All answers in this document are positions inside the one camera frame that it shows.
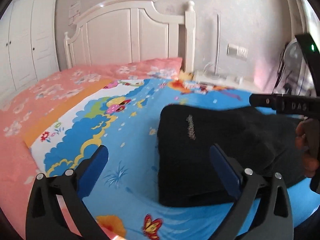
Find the white embroidered logo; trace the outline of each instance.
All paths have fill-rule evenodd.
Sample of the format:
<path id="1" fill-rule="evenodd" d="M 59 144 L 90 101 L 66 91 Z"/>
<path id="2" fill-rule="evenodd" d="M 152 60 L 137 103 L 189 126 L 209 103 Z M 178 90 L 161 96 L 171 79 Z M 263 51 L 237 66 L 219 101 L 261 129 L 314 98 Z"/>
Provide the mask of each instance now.
<path id="1" fill-rule="evenodd" d="M 188 126 L 189 137 L 190 137 L 190 139 L 195 140 L 196 139 L 195 127 L 193 125 L 193 119 L 192 119 L 192 115 L 191 114 L 188 116 L 187 121 L 189 123 L 189 126 Z"/>

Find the white wardrobe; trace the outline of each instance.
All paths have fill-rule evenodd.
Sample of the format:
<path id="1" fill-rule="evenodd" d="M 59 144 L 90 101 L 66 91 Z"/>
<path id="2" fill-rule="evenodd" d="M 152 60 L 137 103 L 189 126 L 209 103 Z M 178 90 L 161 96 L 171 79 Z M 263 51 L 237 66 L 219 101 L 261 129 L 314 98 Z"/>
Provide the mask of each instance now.
<path id="1" fill-rule="evenodd" d="M 59 71 L 56 0 L 13 0 L 0 20 L 0 101 Z"/>

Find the bedpost finial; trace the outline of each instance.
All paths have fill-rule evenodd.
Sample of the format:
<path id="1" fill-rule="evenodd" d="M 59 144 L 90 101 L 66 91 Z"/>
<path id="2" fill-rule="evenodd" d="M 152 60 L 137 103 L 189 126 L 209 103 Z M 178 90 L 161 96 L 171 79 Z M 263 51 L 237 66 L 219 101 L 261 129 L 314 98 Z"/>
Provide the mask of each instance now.
<path id="1" fill-rule="evenodd" d="M 193 7 L 195 6 L 195 3 L 193 1 L 188 2 L 188 10 L 187 11 L 194 11 Z"/>

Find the pink pillow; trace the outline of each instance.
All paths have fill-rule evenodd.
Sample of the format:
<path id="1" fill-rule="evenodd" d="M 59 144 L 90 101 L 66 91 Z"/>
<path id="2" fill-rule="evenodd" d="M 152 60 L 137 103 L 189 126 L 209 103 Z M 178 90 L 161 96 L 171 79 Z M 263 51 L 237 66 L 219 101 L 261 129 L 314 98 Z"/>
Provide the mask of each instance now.
<path id="1" fill-rule="evenodd" d="M 164 78 L 177 79 L 182 58 L 150 59 L 129 64 L 93 65 L 91 72 L 114 79 Z"/>

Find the power outlet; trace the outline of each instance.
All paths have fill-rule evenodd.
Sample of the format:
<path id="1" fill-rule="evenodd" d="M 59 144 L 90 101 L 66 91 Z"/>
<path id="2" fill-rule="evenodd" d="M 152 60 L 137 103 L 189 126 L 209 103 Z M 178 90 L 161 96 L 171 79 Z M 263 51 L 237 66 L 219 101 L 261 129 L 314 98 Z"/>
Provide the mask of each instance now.
<path id="1" fill-rule="evenodd" d="M 237 45 L 229 44 L 227 55 L 231 57 L 236 57 L 242 60 L 247 60 L 248 50 L 246 48 L 239 47 Z"/>

